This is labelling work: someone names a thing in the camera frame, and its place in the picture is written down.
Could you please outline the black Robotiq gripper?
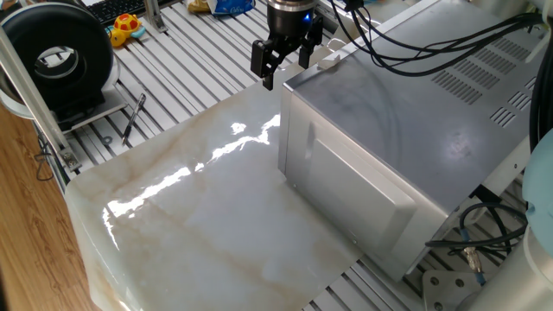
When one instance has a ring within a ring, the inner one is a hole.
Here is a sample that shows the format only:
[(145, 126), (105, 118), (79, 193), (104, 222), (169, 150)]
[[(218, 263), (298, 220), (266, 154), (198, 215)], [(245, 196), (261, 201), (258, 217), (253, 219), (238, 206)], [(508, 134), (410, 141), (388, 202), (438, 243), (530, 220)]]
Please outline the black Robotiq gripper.
[(284, 48), (301, 45), (298, 64), (309, 67), (309, 59), (321, 45), (323, 18), (315, 15), (315, 0), (269, 0), (267, 23), (269, 39), (252, 43), (251, 71), (267, 90), (273, 89), (274, 73), (285, 58)]

